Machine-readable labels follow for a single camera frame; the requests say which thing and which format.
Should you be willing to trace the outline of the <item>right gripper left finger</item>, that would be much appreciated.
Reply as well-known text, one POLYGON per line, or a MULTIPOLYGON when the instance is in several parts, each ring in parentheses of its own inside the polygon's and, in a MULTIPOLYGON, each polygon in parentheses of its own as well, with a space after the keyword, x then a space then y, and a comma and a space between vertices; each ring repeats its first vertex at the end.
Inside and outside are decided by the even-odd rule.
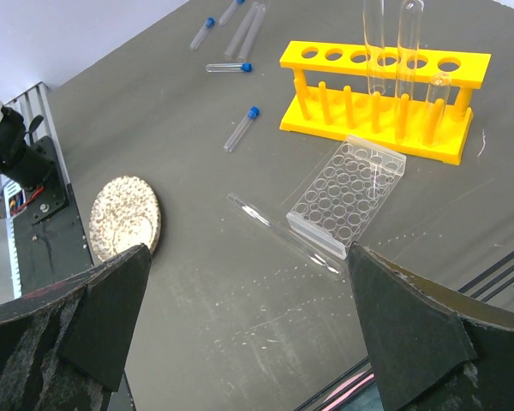
POLYGON ((106 410, 151 265, 140 244, 0 304, 0 410, 106 410))

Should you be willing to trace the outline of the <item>long glass tube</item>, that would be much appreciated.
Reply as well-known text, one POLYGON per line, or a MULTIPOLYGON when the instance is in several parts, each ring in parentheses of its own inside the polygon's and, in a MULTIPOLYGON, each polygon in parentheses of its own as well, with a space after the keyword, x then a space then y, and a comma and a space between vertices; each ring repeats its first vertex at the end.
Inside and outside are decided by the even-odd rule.
POLYGON ((412 100, 414 96, 423 11, 422 0, 404 0, 400 6, 395 84, 397 98, 407 95, 412 100))
POLYGON ((451 77, 446 72, 438 72, 428 83, 426 95, 426 115, 422 143, 425 146, 436 144, 436 134, 445 111, 451 90, 451 77))
POLYGON ((291 247, 302 257, 317 265, 323 272, 336 280, 343 281, 348 274, 347 269, 339 264, 335 259, 322 253, 317 247, 313 246, 290 229, 280 223, 270 219, 264 212, 260 211, 255 205, 243 200, 237 194, 229 193, 227 200, 239 211, 252 218, 264 229, 273 233, 280 241, 291 247))

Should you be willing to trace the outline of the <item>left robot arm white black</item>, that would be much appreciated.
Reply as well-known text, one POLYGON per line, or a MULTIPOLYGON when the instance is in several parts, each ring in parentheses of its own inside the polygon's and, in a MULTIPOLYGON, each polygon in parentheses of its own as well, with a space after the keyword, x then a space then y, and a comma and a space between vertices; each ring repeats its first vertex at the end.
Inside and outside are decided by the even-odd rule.
POLYGON ((0 100, 0 175, 17 182, 22 188, 34 189, 51 175, 53 163, 25 141, 44 121, 37 115, 28 127, 18 111, 0 100))

